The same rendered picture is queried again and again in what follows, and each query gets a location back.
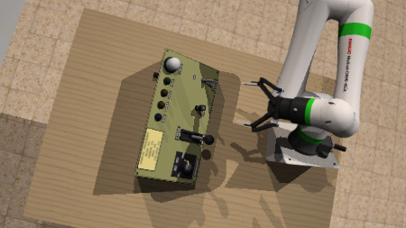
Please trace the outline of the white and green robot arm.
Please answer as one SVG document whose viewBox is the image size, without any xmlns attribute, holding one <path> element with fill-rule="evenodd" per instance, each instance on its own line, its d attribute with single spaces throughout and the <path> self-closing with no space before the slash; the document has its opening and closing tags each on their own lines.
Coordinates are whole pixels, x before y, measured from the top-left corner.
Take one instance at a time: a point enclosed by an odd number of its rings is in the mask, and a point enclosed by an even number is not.
<svg viewBox="0 0 406 228">
<path fill-rule="evenodd" d="M 298 126 L 289 133 L 288 141 L 297 152 L 307 156 L 319 154 L 326 159 L 332 149 L 346 151 L 346 147 L 331 141 L 329 132 L 339 138 L 357 132 L 373 18 L 371 0 L 299 1 L 291 44 L 275 84 L 284 89 L 282 97 L 293 99 L 289 116 Z M 330 19 L 338 21 L 334 96 L 305 90 L 320 35 Z"/>
</svg>

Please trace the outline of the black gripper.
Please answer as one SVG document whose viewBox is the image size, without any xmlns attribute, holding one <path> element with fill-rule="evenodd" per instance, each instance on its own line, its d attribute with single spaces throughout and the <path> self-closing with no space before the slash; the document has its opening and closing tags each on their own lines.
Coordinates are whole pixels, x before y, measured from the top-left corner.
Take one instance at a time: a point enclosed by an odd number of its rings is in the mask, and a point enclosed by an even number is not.
<svg viewBox="0 0 406 228">
<path fill-rule="evenodd" d="M 276 90 L 276 93 L 278 95 L 276 97 L 274 97 L 263 83 L 266 84 L 267 86 L 271 87 L 273 90 Z M 259 131 L 262 131 L 262 130 L 265 130 L 265 129 L 268 129 L 271 127 L 279 127 L 278 119 L 290 120 L 289 110 L 290 110 L 291 101 L 293 99 L 285 98 L 285 97 L 281 96 L 282 93 L 284 92 L 284 89 L 278 88 L 277 86 L 273 85 L 271 82 L 269 82 L 267 79 L 264 79 L 264 78 L 260 78 L 259 82 L 253 82 L 253 81 L 251 81 L 251 83 L 242 82 L 242 84 L 248 85 L 248 86 L 260 87 L 262 89 L 262 91 L 268 96 L 270 101 L 268 102 L 268 107 L 267 107 L 268 113 L 265 114 L 260 119 L 258 119 L 257 121 L 255 121 L 254 123 L 248 123 L 248 122 L 235 120 L 236 123 L 243 123 L 246 126 L 251 126 L 252 132 L 259 132 Z M 280 114 L 279 114 L 279 106 L 280 106 Z M 272 121 L 272 123 L 267 123 L 265 125 L 256 127 L 271 117 L 274 119 L 274 121 Z"/>
</svg>

